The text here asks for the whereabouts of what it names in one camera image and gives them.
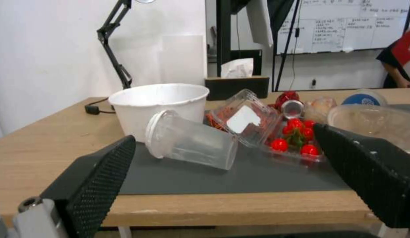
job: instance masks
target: red packaged food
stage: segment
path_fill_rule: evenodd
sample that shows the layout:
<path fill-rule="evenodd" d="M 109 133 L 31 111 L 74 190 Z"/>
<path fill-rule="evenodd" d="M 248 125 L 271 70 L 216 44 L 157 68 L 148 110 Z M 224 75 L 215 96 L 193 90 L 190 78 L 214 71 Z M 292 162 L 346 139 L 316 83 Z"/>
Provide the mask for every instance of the red packaged food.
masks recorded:
<path fill-rule="evenodd" d="M 276 103 L 274 104 L 274 108 L 280 112 L 280 107 L 285 103 L 285 101 L 289 100 L 299 100 L 299 95 L 297 94 L 296 91 L 287 91 L 282 93 L 276 100 Z"/>

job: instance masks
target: round plastic container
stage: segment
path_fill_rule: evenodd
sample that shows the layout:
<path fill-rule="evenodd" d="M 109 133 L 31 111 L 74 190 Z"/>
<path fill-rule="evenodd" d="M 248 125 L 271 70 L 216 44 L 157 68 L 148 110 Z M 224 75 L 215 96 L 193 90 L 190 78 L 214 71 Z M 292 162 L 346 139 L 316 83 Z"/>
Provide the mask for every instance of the round plastic container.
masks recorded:
<path fill-rule="evenodd" d="M 374 105 L 341 105 L 330 110 L 328 124 L 367 137 L 378 137 L 410 154 L 410 113 Z"/>
<path fill-rule="evenodd" d="M 229 170 L 234 162 L 236 136 L 186 120 L 173 110 L 155 114 L 146 128 L 146 147 L 156 158 L 172 158 Z"/>
<path fill-rule="evenodd" d="M 152 84 L 116 92 L 108 101 L 115 108 L 124 134 L 144 142 L 150 118 L 162 110 L 174 110 L 185 119 L 202 123 L 208 94 L 209 89 L 200 85 Z"/>
<path fill-rule="evenodd" d="M 342 104 L 364 104 L 386 106 L 387 100 L 383 95 L 370 89 L 359 89 L 355 94 L 346 98 Z"/>

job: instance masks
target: clear plastic cup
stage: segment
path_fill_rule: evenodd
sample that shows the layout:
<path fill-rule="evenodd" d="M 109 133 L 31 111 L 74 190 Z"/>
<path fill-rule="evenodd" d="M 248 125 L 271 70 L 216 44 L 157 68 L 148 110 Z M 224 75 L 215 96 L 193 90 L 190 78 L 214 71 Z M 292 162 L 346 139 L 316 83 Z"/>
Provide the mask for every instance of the clear plastic cup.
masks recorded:
<path fill-rule="evenodd" d="M 146 147 L 156 158 L 172 158 L 229 170 L 236 136 L 180 117 L 173 110 L 155 114 L 146 128 Z"/>

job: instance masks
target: whiteboard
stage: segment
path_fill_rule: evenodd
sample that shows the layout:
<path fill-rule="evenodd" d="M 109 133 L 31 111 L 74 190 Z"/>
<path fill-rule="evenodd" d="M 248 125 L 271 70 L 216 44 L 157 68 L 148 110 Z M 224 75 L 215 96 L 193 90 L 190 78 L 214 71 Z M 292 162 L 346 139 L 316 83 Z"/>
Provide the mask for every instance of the whiteboard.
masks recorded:
<path fill-rule="evenodd" d="M 277 54 L 284 53 L 294 2 L 278 32 Z M 301 0 L 288 54 L 377 49 L 402 36 L 410 0 Z"/>

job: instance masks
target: wooden table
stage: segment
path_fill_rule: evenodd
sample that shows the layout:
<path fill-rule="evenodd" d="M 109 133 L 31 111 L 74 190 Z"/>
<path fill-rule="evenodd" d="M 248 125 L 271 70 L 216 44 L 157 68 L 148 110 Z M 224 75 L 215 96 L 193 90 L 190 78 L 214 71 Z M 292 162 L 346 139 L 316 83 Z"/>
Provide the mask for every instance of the wooden table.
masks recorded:
<path fill-rule="evenodd" d="M 299 92 L 303 101 L 353 91 Z M 378 90 L 390 104 L 410 89 Z M 271 93 L 265 103 L 273 103 Z M 117 117 L 88 115 L 90 98 L 0 139 L 0 214 L 12 225 L 18 204 L 40 194 L 70 163 L 123 137 Z M 213 108 L 220 101 L 209 101 Z M 202 226 L 379 222 L 353 191 L 118 196 L 103 226 Z"/>

